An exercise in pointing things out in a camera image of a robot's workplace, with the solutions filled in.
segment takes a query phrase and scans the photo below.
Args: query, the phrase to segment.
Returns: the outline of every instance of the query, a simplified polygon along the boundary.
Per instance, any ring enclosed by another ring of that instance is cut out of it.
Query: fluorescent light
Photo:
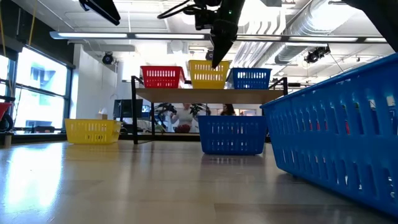
[[[356,42],[357,37],[290,37],[290,41],[308,41],[308,42]]]
[[[58,33],[60,37],[66,38],[127,38],[127,34],[112,33]]]
[[[270,35],[238,35],[236,40],[269,40],[269,41],[278,41],[281,37],[279,36],[270,36]]]
[[[137,39],[204,39],[202,34],[135,34]]]
[[[365,42],[387,43],[386,39],[385,39],[385,38],[382,38],[382,37],[366,38]]]
[[[286,46],[293,46],[293,47],[327,47],[328,44],[322,44],[322,43],[286,43]]]

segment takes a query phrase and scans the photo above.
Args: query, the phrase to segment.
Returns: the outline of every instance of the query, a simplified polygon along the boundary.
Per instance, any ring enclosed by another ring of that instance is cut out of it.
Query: ceiling
[[[34,0],[13,1],[26,11],[33,11]],[[294,0],[285,1],[286,4],[283,10],[286,14],[286,21],[289,21],[308,2],[308,0],[295,0],[295,4],[292,4],[292,1]],[[193,18],[189,16],[177,14],[164,20],[156,19],[156,16],[161,12],[182,2],[180,0],[114,0],[114,2],[122,18],[120,25],[117,27],[94,12],[84,12],[78,1],[74,0],[39,0],[37,18],[60,32],[198,32],[194,28]],[[261,18],[263,16],[263,13],[258,11],[246,13],[257,13],[253,18]],[[335,19],[335,16],[337,15],[331,15],[330,20]],[[240,26],[238,33],[248,33],[250,32],[248,28],[248,25]],[[353,16],[331,34],[351,36],[380,35],[366,15],[359,10],[356,10]],[[99,46],[99,48],[104,45],[134,45],[136,47],[135,54],[141,57],[143,63],[149,65],[179,65],[184,62],[176,62],[176,60],[204,59],[206,54],[206,52],[195,51],[191,52],[193,54],[176,57],[175,55],[167,54],[167,41],[92,40],[90,45]],[[209,41],[188,41],[187,45],[200,46],[205,50],[212,47]],[[243,48],[243,44],[235,42],[224,59],[234,60],[240,47]],[[296,56],[288,66],[263,65],[263,67],[274,69],[273,78],[285,76],[288,77],[289,82],[316,83],[336,75],[342,70],[349,70],[394,53],[388,44],[331,44],[330,48],[333,57],[327,55],[315,64],[307,65],[303,61],[303,56],[305,55],[305,52],[303,52]],[[131,53],[120,52],[116,55],[119,60],[128,60],[124,57],[131,55]]]

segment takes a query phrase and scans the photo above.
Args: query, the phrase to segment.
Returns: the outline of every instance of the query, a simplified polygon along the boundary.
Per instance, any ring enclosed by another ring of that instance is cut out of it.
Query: red basket
[[[178,66],[141,66],[145,88],[180,88],[185,77]]]
[[[10,107],[11,105],[12,103],[0,103],[0,120],[2,120],[2,117],[4,116],[8,107]]]

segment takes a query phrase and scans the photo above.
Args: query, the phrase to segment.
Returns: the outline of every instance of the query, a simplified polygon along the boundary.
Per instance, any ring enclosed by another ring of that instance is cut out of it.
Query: white wall
[[[73,64],[70,117],[93,119],[106,108],[108,119],[112,119],[118,74],[86,53],[80,44],[75,45]]]

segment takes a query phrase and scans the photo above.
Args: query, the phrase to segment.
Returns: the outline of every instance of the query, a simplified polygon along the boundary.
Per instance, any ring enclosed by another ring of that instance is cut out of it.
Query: computer monitor
[[[113,107],[114,118],[132,118],[132,106],[131,100],[115,100]],[[136,100],[136,110],[134,113],[137,114],[137,118],[142,117],[142,104],[144,100]]]

